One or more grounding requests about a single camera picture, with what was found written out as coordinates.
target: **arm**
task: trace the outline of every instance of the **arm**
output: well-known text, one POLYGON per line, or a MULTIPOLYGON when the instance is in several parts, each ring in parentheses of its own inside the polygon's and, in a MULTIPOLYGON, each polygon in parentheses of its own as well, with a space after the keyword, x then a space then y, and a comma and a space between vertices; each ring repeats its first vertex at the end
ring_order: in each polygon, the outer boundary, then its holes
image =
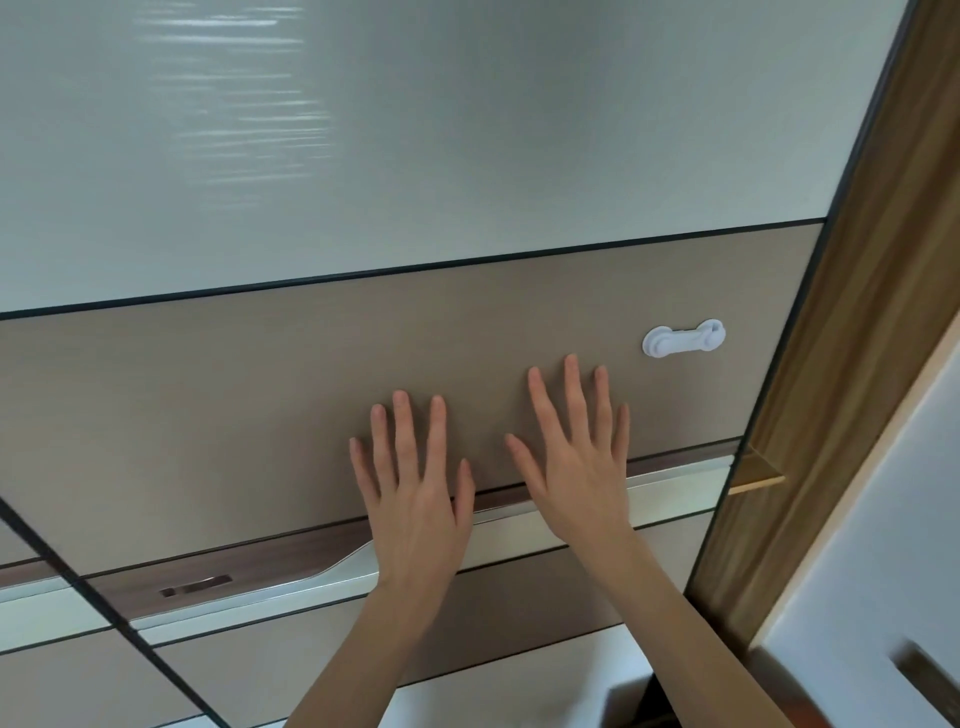
POLYGON ((507 435, 507 447, 543 518, 623 617, 684 726, 790 726, 631 528, 625 488, 630 415, 622 405, 614 435, 604 367, 596 370, 594 381, 591 438, 577 359, 566 358, 567 439, 540 371, 530 370, 530 396, 546 444, 545 468, 517 437, 507 435))
POLYGON ((464 460, 451 507, 444 400, 434 397, 430 402, 422 477, 405 392, 394 392, 394 412, 399 478, 382 405, 371 411, 375 479, 360 442, 350 440, 350 460, 370 516, 379 564, 376 588, 336 655, 287 720, 287 728, 376 726, 463 561, 473 524, 473 479, 464 460))

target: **finger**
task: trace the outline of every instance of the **finger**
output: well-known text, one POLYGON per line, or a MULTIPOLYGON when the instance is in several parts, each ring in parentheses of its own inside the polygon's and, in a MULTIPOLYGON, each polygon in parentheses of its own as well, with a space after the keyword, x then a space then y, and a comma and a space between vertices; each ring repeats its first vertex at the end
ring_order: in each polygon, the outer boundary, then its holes
POLYGON ((440 395, 430 400, 430 432, 426 436, 423 480, 446 483, 446 402, 440 395))
POLYGON ((394 424, 396 426, 396 469, 400 485, 420 482, 420 463, 417 460, 417 436, 414 434, 414 413, 410 396, 402 390, 394 392, 394 424))
POLYGON ((577 447, 590 441, 590 422, 587 400, 580 384, 580 363, 575 353, 564 358, 564 389, 566 390, 566 413, 570 418, 570 439, 577 447))
POLYGON ((597 414, 593 429, 593 444, 608 450, 613 437, 613 409, 610 405, 610 375, 607 367, 597 367, 593 373, 593 382, 597 391, 597 414))
POLYGON ((514 465, 527 483, 527 490, 533 498, 546 496, 546 480, 530 449, 516 435, 507 435, 504 440, 507 449, 514 458, 514 465))
POLYGON ((457 469, 457 498, 454 501, 454 519, 457 527, 468 534, 473 528, 473 495, 476 485, 473 483, 473 473, 470 472, 470 463, 464 458, 457 469))
POLYGON ((363 445, 355 437, 350 438, 350 462, 353 464, 353 474, 357 479, 360 495, 363 496, 363 503, 367 507, 367 515, 371 516, 380 502, 380 495, 376 492, 376 483, 367 467, 363 445))
POLYGON ((387 427, 387 408, 375 404, 370 411, 370 429, 373 433, 373 469, 382 497, 396 490, 394 459, 390 454, 390 433, 387 427))
POLYGON ((621 404, 616 411, 616 436, 613 438, 613 459, 626 467, 630 449, 630 407, 621 404))
POLYGON ((533 367, 527 373, 527 386, 530 388, 530 400, 534 404, 534 412, 537 413, 537 421, 540 423, 540 432, 543 433, 543 441, 547 447, 556 447, 560 444, 566 444, 566 435, 564 429, 560 426, 560 418, 557 417, 557 410, 550 401, 550 396, 546 393, 546 386, 543 384, 543 376, 537 367, 533 367))

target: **wooden door frame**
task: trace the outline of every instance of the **wooden door frame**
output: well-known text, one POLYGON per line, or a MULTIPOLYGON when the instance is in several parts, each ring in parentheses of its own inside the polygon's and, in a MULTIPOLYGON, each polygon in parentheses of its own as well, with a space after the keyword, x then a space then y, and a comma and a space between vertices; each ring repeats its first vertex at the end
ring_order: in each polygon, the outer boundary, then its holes
POLYGON ((960 5, 911 0, 732 468, 749 444, 787 480, 724 497, 687 589, 734 650, 849 509, 958 310, 960 5))

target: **white plastic lock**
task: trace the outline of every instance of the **white plastic lock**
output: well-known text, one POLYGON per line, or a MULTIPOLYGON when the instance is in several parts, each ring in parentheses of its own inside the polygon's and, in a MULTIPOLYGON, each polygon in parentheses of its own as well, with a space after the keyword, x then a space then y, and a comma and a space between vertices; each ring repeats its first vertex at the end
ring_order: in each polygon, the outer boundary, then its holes
POLYGON ((677 352, 712 352, 726 338, 727 330, 716 319, 707 319, 698 327, 685 331, 656 327, 643 337, 643 353, 659 359, 677 352))

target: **hand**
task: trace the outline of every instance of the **hand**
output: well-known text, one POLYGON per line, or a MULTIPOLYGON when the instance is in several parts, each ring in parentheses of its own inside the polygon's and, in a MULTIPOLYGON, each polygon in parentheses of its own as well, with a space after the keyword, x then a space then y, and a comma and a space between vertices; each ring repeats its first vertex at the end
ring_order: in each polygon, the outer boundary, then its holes
POLYGON ((375 592, 387 594, 398 609, 425 630, 440 610, 446 589, 460 568, 473 526, 473 478, 463 460, 457 473, 457 497, 446 489, 446 405, 430 401, 426 467, 420 476, 413 413, 406 392, 394 392, 396 469, 387 430, 387 411, 376 404, 370 413, 373 433, 371 476, 363 446, 350 439, 350 460, 363 495, 380 567, 375 592))
POLYGON ((609 548, 618 548, 625 539, 636 540, 630 526, 626 488, 630 412, 626 404, 620 405, 614 437, 607 368, 598 367, 593 379, 596 415, 591 440, 577 357, 571 354, 564 360, 570 419, 567 440, 540 370, 534 367, 528 372, 530 399, 546 444, 545 472, 515 435, 506 437, 507 448, 543 519, 589 570, 603 561, 609 548))

